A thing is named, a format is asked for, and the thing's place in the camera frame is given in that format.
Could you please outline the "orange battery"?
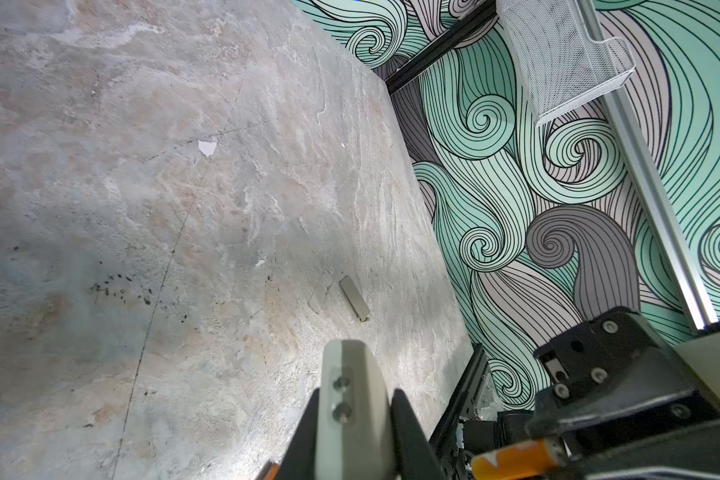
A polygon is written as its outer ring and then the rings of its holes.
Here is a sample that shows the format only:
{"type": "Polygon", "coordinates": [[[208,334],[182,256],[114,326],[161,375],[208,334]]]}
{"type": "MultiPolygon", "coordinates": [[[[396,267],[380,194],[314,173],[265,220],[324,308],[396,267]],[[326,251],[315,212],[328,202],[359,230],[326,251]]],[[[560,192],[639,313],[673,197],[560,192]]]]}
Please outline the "orange battery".
{"type": "Polygon", "coordinates": [[[267,461],[257,476],[255,477],[256,480],[275,480],[277,473],[280,469],[280,465],[273,462],[273,461],[267,461]]]}
{"type": "Polygon", "coordinates": [[[471,462],[477,480],[544,477],[568,463],[567,450],[554,438],[526,440],[475,456],[471,462]]]}

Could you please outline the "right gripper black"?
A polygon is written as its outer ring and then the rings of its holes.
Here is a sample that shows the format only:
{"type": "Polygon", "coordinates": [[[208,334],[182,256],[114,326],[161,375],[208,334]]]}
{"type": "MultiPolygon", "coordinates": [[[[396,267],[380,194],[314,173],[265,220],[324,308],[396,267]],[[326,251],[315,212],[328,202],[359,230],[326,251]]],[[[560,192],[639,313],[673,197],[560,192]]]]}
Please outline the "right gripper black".
{"type": "Polygon", "coordinates": [[[720,479],[720,322],[669,345],[614,308],[535,352],[552,386],[526,425],[569,451],[551,479],[720,479]]]}

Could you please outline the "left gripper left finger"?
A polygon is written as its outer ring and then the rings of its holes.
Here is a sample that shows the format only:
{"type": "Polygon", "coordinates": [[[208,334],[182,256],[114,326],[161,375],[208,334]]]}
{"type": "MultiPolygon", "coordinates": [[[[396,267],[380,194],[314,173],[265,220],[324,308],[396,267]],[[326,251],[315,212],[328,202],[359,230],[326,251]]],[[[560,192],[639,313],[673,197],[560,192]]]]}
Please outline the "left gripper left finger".
{"type": "Polygon", "coordinates": [[[319,396],[320,389],[315,389],[280,463],[276,480],[315,479],[319,396]]]}

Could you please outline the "grey battery cover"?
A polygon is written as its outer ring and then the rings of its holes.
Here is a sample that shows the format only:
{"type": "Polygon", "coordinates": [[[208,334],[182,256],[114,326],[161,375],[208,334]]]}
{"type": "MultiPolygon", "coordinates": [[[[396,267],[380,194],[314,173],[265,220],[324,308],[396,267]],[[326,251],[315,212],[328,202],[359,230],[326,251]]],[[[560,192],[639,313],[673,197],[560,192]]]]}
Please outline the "grey battery cover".
{"type": "Polygon", "coordinates": [[[344,276],[340,280],[339,286],[358,319],[361,322],[368,321],[371,317],[370,308],[353,278],[350,275],[344,276]]]}

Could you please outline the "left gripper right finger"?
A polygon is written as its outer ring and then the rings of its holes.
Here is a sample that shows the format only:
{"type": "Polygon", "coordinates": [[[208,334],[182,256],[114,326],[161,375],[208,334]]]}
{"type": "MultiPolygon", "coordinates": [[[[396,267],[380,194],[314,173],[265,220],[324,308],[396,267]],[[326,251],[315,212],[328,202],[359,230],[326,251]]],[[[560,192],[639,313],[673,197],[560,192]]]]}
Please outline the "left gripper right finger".
{"type": "Polygon", "coordinates": [[[412,405],[401,389],[391,400],[397,472],[402,480],[444,479],[441,464],[425,437],[412,405]]]}

